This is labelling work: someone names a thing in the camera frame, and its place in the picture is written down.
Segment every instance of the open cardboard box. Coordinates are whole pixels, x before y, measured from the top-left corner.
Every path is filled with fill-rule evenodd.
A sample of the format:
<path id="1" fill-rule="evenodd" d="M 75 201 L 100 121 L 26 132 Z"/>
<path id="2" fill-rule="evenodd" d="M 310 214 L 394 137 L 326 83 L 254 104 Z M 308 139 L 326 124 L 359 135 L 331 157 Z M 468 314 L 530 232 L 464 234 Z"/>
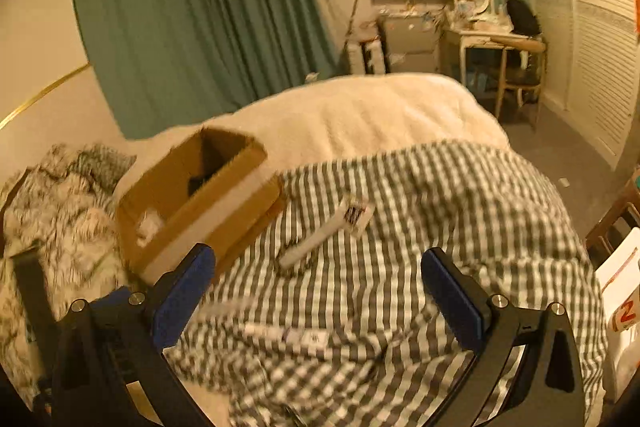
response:
<path id="1" fill-rule="evenodd" d="M 154 284 L 195 243 L 206 243 L 216 256 L 215 278 L 224 273 L 284 209 L 280 179 L 266 160 L 253 137 L 216 128 L 203 128 L 171 149 L 116 209 L 130 269 Z M 150 216 L 153 233 L 143 237 L 142 224 Z"/>

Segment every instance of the checkered blanket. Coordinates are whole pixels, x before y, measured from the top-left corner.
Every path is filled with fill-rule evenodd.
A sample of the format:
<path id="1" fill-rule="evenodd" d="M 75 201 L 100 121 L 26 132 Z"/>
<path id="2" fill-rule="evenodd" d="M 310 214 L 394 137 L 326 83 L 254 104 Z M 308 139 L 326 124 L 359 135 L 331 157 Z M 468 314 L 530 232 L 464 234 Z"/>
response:
<path id="1" fill-rule="evenodd" d="M 232 425 L 424 423 L 472 357 L 423 289 L 420 258 L 433 246 L 489 294 L 564 303 L 589 412 L 606 353 L 599 288 L 558 192 L 526 160 L 441 142 L 306 166 L 284 184 L 286 212 L 207 296 L 239 307 L 198 314 L 168 355 L 181 375 L 230 393 Z M 341 230 L 306 269 L 279 275 L 280 248 L 320 227 L 345 194 L 375 205 L 366 233 Z M 481 420 L 499 409 L 521 354 Z"/>

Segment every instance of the desk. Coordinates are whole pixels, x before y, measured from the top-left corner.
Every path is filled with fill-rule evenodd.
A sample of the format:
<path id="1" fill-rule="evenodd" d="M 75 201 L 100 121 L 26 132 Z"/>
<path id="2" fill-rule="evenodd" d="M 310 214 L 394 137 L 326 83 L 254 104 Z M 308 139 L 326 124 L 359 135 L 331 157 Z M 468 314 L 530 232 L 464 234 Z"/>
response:
<path id="1" fill-rule="evenodd" d="M 456 30 L 453 28 L 446 28 L 442 36 L 444 38 L 445 61 L 447 62 L 447 73 L 451 74 L 451 60 L 449 59 L 449 47 L 451 45 L 460 47 L 460 82 L 466 87 L 466 49 L 467 48 L 484 48 L 487 50 L 501 50 L 504 48 L 502 44 L 497 44 L 491 40 L 491 37 L 505 37 L 509 36 L 513 39 L 529 39 L 526 35 L 517 35 L 515 33 L 496 33 L 496 32 L 483 32 L 476 30 Z"/>

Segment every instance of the brown wooden chair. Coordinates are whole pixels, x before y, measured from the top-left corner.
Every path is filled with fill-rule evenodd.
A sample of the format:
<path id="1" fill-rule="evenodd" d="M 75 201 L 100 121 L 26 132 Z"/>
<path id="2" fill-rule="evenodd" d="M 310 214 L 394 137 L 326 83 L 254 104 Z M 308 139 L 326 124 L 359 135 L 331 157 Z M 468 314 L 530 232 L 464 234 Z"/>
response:
<path id="1" fill-rule="evenodd" d="M 537 39 L 515 39 L 513 37 L 493 36 L 492 42 L 504 46 L 502 49 L 502 58 L 500 60 L 500 69 L 493 70 L 498 76 L 498 95 L 495 100 L 495 118 L 500 118 L 500 110 L 502 109 L 502 101 L 504 93 L 507 90 L 516 92 L 518 101 L 518 109 L 524 105 L 522 93 L 524 91 L 534 92 L 538 99 L 536 108 L 536 117 L 533 127 L 537 128 L 538 119 L 540 118 L 540 98 L 545 87 L 546 73 L 546 44 Z M 521 52 L 529 52 L 529 64 L 526 69 L 507 67 L 507 53 L 509 50 L 518 50 Z"/>

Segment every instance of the silver bolt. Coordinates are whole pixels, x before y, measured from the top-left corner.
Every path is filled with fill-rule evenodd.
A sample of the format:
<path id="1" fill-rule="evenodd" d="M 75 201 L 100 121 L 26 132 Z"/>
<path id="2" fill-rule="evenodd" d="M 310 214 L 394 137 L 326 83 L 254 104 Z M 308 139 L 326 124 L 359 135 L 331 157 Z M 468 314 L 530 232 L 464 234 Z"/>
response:
<path id="1" fill-rule="evenodd" d="M 129 295 L 129 304 L 131 304 L 132 306 L 138 306 L 144 301 L 145 294 L 143 294 L 142 292 L 133 292 L 131 295 Z"/>
<path id="2" fill-rule="evenodd" d="M 551 304 L 551 311 L 553 311 L 556 315 L 564 315 L 564 306 L 559 302 L 554 302 Z"/>
<path id="3" fill-rule="evenodd" d="M 509 299 L 504 295 L 494 295 L 491 297 L 491 302 L 496 308 L 506 308 L 507 304 L 509 304 Z"/>
<path id="4" fill-rule="evenodd" d="M 81 312 L 82 310 L 84 310 L 85 302 L 86 301 L 84 299 L 76 299 L 71 303 L 71 311 L 76 313 Z"/>

